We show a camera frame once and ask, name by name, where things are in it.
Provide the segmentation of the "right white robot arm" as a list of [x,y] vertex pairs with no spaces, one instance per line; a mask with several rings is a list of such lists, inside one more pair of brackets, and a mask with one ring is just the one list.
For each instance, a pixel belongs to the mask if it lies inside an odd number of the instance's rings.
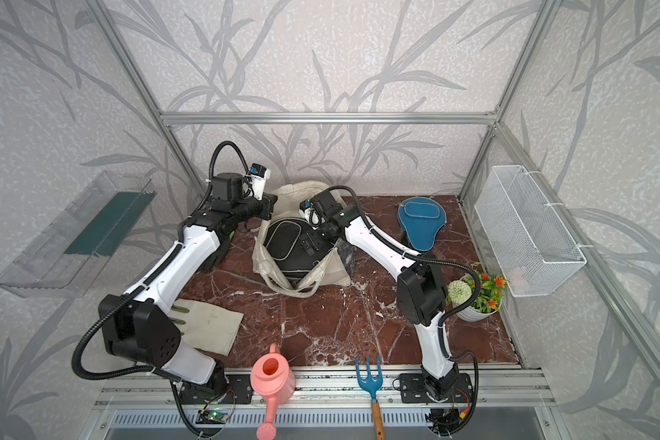
[[[346,185],[322,190],[302,201],[299,210],[315,230],[314,241],[341,238],[363,250],[396,280],[399,310],[418,335],[427,395],[437,403],[446,401],[457,383],[458,361],[462,357],[451,353],[445,323],[478,299],[480,275],[468,266],[409,249],[384,233],[366,215],[357,194]],[[470,297],[450,309],[444,266],[464,271],[475,283]]]

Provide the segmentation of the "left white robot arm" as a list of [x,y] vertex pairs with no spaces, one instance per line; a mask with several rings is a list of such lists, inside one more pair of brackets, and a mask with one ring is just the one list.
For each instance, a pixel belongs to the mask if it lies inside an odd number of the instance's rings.
[[[239,224],[252,218],[268,220],[277,198],[264,191],[270,170],[258,163],[242,164],[240,173],[216,173],[220,153],[230,148],[244,157],[231,140],[221,142],[209,162],[207,187],[199,205],[178,227],[172,247],[146,275],[121,295],[108,295],[98,306],[99,318],[86,331],[71,356],[73,373],[86,381],[106,381],[150,372],[195,390],[207,399],[227,394],[225,367],[183,341],[168,313],[190,278],[219,264],[229,250]],[[101,334],[106,352],[132,361],[132,366],[108,372],[84,368],[83,355]]]

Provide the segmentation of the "beige canvas tote bag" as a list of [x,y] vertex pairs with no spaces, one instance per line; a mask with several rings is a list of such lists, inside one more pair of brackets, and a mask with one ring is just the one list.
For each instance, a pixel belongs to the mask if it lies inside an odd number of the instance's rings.
[[301,212],[303,202],[328,187],[303,181],[272,192],[277,201],[271,219],[261,222],[252,262],[253,271],[275,293],[304,299],[322,286],[350,286],[355,249],[342,238],[317,236]]

